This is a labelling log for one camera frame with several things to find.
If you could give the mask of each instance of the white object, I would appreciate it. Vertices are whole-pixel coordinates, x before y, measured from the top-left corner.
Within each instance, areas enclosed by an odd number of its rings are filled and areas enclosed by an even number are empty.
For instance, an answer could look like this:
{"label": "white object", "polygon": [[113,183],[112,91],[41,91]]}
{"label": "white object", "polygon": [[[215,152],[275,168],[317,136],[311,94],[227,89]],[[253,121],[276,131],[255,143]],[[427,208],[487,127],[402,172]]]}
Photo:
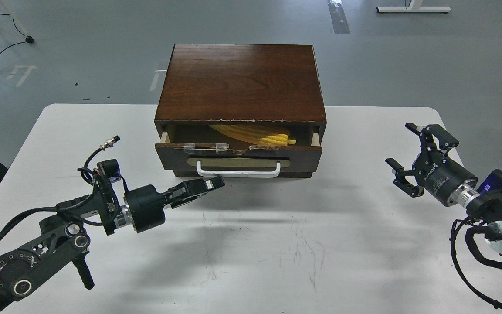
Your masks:
{"label": "white object", "polygon": [[[113,149],[89,165],[117,159],[131,189],[165,191],[183,179],[162,168],[154,143],[156,105],[50,105],[0,184],[0,229],[19,212],[90,193],[76,169],[104,140]],[[326,107],[317,172],[309,179],[231,179],[176,209],[166,223],[106,236],[87,226],[86,290],[68,264],[5,313],[499,314],[460,280],[451,262],[452,220],[426,193],[410,198],[384,162],[411,164],[418,137],[405,127],[441,124],[429,108]],[[455,150],[450,156],[460,161]],[[115,184],[122,199],[121,184]],[[40,213],[0,243],[0,254],[40,235]],[[482,266],[458,241],[472,284],[502,301],[502,270]],[[497,254],[486,244],[482,245]]]}
{"label": "white object", "polygon": [[451,11],[449,7],[423,7],[424,0],[412,0],[410,6],[404,7],[377,7],[377,12],[441,12],[448,13]]}
{"label": "white object", "polygon": [[280,174],[281,165],[279,162],[276,163],[276,169],[273,171],[208,171],[203,170],[201,167],[201,161],[197,160],[197,173],[202,177],[217,177],[221,175],[222,177],[264,177],[271,178],[277,177]]}

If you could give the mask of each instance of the yellow object in drawer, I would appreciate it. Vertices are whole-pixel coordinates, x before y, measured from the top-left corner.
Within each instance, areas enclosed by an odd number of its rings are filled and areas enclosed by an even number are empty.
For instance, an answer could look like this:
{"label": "yellow object in drawer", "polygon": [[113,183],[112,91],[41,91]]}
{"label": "yellow object in drawer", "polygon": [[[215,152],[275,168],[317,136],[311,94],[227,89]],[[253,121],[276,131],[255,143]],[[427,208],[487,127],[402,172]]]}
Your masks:
{"label": "yellow object in drawer", "polygon": [[295,145],[295,139],[289,138],[289,131],[284,127],[263,125],[210,125],[210,127],[227,137],[255,145]]}

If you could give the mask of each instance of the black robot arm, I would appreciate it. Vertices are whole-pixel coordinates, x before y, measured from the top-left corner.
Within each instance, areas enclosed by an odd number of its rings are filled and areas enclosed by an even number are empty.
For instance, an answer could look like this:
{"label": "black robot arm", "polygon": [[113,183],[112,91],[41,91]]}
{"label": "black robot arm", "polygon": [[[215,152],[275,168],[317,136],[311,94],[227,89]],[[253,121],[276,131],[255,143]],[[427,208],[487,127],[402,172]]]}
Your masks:
{"label": "black robot arm", "polygon": [[[85,288],[90,290],[94,287],[85,262],[90,245],[85,224],[103,226],[107,235],[126,225],[132,225],[139,233],[165,222],[166,205],[175,208],[224,186],[222,177],[207,181],[194,179],[159,193],[152,185],[129,191],[123,180],[125,204],[120,205],[112,188],[113,182],[123,179],[117,161],[102,161],[97,163],[94,170],[87,168],[97,152],[113,146],[118,140],[119,137],[114,137],[106,141],[92,153],[85,167],[79,169],[82,178],[92,185],[92,194],[64,201],[54,207],[20,213],[1,231],[0,240],[28,215],[38,211],[54,213],[40,221],[41,236],[0,256],[0,312],[14,300],[22,300],[32,294],[70,262],[77,268]],[[95,215],[99,215],[100,222],[87,219]]]}
{"label": "black robot arm", "polygon": [[[455,247],[460,228],[468,225],[465,240],[474,258],[486,266],[502,270],[502,262],[485,258],[474,240],[475,235],[484,235],[489,246],[502,257],[502,171],[495,169],[476,189],[476,176],[448,155],[450,149],[458,146],[458,140],[440,125],[418,127],[407,123],[405,127],[420,138],[421,151],[412,164],[412,170],[405,170],[392,158],[385,160],[393,169],[394,184],[411,197],[420,197],[426,189],[442,205],[460,204],[466,209],[468,218],[455,221],[450,236],[455,268],[475,294],[495,308],[502,308],[502,303],[483,295],[469,284],[458,265]],[[406,179],[409,176],[416,179],[416,185]]]}

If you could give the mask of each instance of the wooden box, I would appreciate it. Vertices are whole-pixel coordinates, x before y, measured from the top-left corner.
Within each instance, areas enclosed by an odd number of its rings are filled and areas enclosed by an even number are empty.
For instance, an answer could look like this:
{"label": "wooden box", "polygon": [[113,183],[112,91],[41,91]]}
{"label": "wooden box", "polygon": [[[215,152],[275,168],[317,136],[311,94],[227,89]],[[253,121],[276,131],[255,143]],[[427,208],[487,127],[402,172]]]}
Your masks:
{"label": "wooden box", "polygon": [[[177,44],[155,123],[156,151],[177,177],[198,177],[198,161],[228,177],[274,177],[276,167],[277,177],[311,177],[326,127],[313,46]],[[285,127],[296,144],[253,145],[209,127],[250,123]]]}

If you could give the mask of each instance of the concrete floor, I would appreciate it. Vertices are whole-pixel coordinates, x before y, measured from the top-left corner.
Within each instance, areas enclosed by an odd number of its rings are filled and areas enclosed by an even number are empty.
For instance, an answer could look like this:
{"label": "concrete floor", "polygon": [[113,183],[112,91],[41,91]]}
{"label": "concrete floor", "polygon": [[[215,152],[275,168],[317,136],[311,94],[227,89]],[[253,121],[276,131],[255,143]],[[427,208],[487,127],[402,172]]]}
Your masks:
{"label": "concrete floor", "polygon": [[[350,34],[334,34],[327,0],[6,2],[36,42],[0,57],[5,166],[49,104],[157,103],[155,70],[174,44],[312,44],[325,105],[432,107],[480,181],[502,169],[502,1],[426,0],[452,12],[377,14],[403,1],[345,0]],[[0,16],[0,51],[23,39]],[[22,84],[27,68],[10,75],[34,65]]]}

